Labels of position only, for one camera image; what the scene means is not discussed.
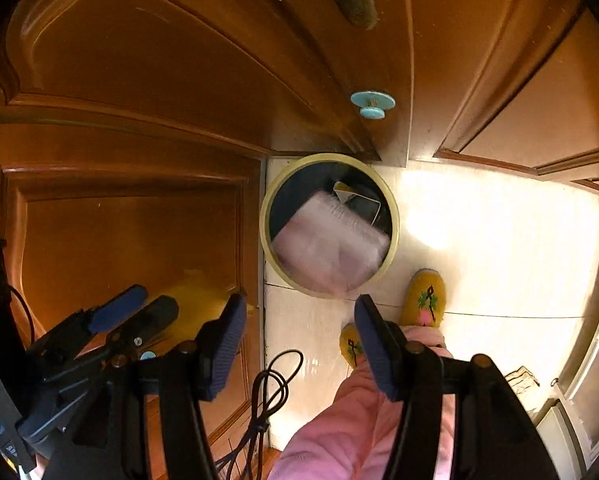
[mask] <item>person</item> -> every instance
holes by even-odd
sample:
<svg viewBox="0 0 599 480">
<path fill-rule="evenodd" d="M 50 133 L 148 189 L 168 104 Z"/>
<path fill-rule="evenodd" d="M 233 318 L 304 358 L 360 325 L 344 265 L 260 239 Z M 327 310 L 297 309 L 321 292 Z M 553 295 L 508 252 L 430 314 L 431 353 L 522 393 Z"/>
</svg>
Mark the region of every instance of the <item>person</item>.
<svg viewBox="0 0 599 480">
<path fill-rule="evenodd" d="M 452 357 L 439 331 L 446 288 L 438 272 L 419 270 L 411 279 L 399 325 L 408 340 Z M 342 356 L 353 373 L 332 405 L 300 428 L 277 459 L 268 480 L 379 480 L 390 456 L 402 411 L 378 391 L 351 323 L 340 335 Z M 444 395 L 435 479 L 449 478 L 455 424 L 454 396 Z"/>
</svg>

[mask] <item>screw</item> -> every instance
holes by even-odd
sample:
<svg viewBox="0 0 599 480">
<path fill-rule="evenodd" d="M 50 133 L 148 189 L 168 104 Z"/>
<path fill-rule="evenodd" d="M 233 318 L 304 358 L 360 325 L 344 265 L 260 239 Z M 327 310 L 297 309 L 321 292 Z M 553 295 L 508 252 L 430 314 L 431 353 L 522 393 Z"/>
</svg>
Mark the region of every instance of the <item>screw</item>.
<svg viewBox="0 0 599 480">
<path fill-rule="evenodd" d="M 421 354 L 423 352 L 423 344 L 419 341 L 409 341 L 406 343 L 406 351 L 410 354 Z"/>
<path fill-rule="evenodd" d="M 126 362 L 128 362 L 128 358 L 122 354 L 115 355 L 115 357 L 110 360 L 110 364 L 112 364 L 113 368 L 121 368 Z"/>
<path fill-rule="evenodd" d="M 477 366 L 479 366 L 480 368 L 488 368 L 490 365 L 493 364 L 490 357 L 487 355 L 484 355 L 484 354 L 473 355 L 473 358 L 471 359 L 471 361 L 473 363 L 475 363 Z"/>
<path fill-rule="evenodd" d="M 182 354 L 192 354 L 197 349 L 197 343 L 195 343 L 195 341 L 184 341 L 182 343 L 179 343 L 177 349 Z"/>
</svg>

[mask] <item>trash can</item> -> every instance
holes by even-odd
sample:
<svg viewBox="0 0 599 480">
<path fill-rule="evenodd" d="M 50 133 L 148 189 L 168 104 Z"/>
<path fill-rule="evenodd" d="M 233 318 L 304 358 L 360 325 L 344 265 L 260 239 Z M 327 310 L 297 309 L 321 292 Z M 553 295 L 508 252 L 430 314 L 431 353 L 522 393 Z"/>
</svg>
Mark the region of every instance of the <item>trash can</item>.
<svg viewBox="0 0 599 480">
<path fill-rule="evenodd" d="M 351 195 L 352 191 L 352 196 L 358 199 L 357 208 L 366 208 L 360 211 L 362 215 L 368 213 L 367 218 L 374 217 L 372 226 L 390 238 L 379 268 L 367 280 L 346 292 L 353 292 L 375 282 L 392 263 L 399 241 L 399 211 L 395 197 L 375 170 L 356 158 L 340 153 L 318 153 L 292 162 L 266 190 L 260 210 L 259 227 L 260 240 L 268 263 L 295 290 L 318 298 L 341 297 L 319 290 L 318 287 L 299 283 L 292 272 L 284 267 L 282 259 L 274 250 L 273 240 L 276 235 L 301 206 L 322 190 L 327 190 L 330 195 L 337 196 L 340 200 L 346 200 L 345 197 Z M 376 214 L 375 210 L 372 210 L 375 203 L 378 203 Z"/>
</svg>

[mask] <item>pink plastic wrapper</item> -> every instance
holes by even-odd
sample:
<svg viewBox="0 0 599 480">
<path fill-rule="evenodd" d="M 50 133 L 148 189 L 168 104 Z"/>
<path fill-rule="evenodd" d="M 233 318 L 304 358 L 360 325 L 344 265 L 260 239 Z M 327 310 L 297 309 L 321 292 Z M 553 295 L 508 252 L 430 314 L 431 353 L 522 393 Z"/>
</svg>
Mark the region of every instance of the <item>pink plastic wrapper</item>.
<svg viewBox="0 0 599 480">
<path fill-rule="evenodd" d="M 272 241 L 299 285 L 344 296 L 379 269 L 390 238 L 324 191 L 315 193 Z"/>
</svg>

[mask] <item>wire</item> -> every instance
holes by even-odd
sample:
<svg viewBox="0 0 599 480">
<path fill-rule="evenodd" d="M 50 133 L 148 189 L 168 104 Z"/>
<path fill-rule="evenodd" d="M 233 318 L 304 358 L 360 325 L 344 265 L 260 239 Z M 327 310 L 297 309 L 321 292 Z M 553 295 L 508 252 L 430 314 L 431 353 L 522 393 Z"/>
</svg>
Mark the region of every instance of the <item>wire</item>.
<svg viewBox="0 0 599 480">
<path fill-rule="evenodd" d="M 295 370 L 291 373 L 288 379 L 284 378 L 277 370 L 274 370 L 272 366 L 275 364 L 275 361 L 280 357 L 288 354 L 297 354 L 299 356 L 299 363 Z M 263 460 L 263 436 L 268 431 L 268 427 L 270 424 L 268 423 L 268 419 L 273 416 L 275 413 L 281 410 L 282 406 L 288 400 L 288 394 L 290 390 L 288 389 L 288 384 L 295 378 L 295 376 L 301 370 L 302 365 L 304 364 L 304 354 L 299 350 L 291 349 L 284 350 L 283 352 L 277 354 L 273 360 L 270 362 L 267 368 L 263 369 L 259 372 L 252 382 L 252 395 L 250 396 L 250 422 L 248 423 L 248 428 L 244 433 L 244 436 L 239 441 L 239 444 L 235 446 L 235 448 L 223 456 L 217 462 L 215 462 L 215 467 L 217 471 L 228 466 L 228 471 L 226 472 L 226 478 L 230 479 L 231 474 L 233 472 L 233 467 L 236 463 L 237 457 L 239 453 L 246 447 L 246 468 L 241 471 L 241 475 L 239 476 L 240 480 L 244 480 L 246 475 L 248 475 L 248 479 L 252 480 L 252 457 L 254 456 L 255 450 L 258 451 L 257 455 L 257 480 L 262 480 L 262 460 Z M 270 399 L 266 398 L 266 393 L 268 392 L 268 379 L 274 380 L 279 388 L 275 391 L 275 393 L 270 396 Z M 262 401 L 262 412 L 258 415 L 258 400 L 260 397 L 260 389 L 263 385 L 263 401 Z M 273 403 L 275 398 L 281 394 L 279 400 L 276 403 Z"/>
<path fill-rule="evenodd" d="M 28 318 L 28 324 L 30 325 L 30 344 L 32 345 L 35 342 L 35 325 L 32 322 L 32 315 L 30 314 L 28 305 L 25 301 L 23 301 L 22 295 L 16 288 L 14 288 L 12 285 L 8 285 L 8 288 L 10 288 L 10 291 L 17 297 L 19 302 L 22 304 L 23 309 L 26 311 L 26 317 Z"/>
</svg>

